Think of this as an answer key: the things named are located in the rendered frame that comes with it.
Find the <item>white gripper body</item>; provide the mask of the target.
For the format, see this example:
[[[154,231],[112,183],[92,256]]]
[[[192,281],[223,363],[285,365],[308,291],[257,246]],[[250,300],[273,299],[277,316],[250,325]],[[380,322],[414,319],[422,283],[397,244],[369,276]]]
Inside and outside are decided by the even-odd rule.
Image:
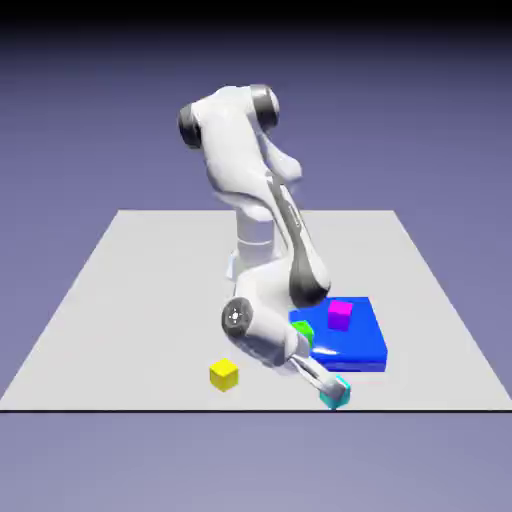
[[[335,389],[335,375],[326,370],[312,357],[302,357],[294,354],[290,357],[289,362],[319,391],[330,394]]]

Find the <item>small cyan cube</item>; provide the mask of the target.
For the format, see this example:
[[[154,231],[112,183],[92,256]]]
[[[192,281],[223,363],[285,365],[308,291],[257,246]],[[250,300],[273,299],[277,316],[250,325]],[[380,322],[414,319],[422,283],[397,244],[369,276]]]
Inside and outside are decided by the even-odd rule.
[[[335,389],[330,394],[327,394],[323,391],[319,392],[321,401],[330,410],[336,410],[346,405],[351,398],[351,385],[339,375],[335,376],[335,381]]]

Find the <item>small green cube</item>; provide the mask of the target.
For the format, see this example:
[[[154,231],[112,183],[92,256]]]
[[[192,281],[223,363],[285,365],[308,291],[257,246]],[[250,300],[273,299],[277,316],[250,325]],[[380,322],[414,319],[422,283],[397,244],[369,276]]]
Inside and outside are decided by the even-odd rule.
[[[302,335],[304,336],[309,343],[309,346],[313,346],[315,332],[310,323],[306,320],[294,321],[291,325]]]

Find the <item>small magenta cube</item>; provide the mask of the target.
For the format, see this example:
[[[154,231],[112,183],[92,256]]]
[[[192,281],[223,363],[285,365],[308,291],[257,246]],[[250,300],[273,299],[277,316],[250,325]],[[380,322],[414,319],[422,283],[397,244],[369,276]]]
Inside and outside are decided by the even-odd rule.
[[[327,325],[329,329],[347,331],[352,317],[353,304],[351,302],[332,299],[328,306]]]

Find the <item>small yellow cube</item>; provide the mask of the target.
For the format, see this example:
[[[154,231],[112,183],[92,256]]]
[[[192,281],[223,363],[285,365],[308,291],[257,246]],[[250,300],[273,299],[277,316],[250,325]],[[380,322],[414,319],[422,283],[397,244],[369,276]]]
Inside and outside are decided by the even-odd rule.
[[[239,382],[239,369],[227,358],[213,363],[209,368],[210,383],[219,391],[226,392]]]

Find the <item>large blue box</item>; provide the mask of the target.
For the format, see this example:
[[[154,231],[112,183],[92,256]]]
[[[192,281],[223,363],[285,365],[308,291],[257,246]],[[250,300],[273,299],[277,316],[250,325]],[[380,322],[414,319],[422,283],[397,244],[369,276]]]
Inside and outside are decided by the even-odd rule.
[[[328,328],[327,312],[332,299],[351,302],[347,331]],[[328,297],[319,305],[292,310],[290,323],[306,320],[315,332],[311,356],[331,372],[384,372],[388,349],[368,297]]]

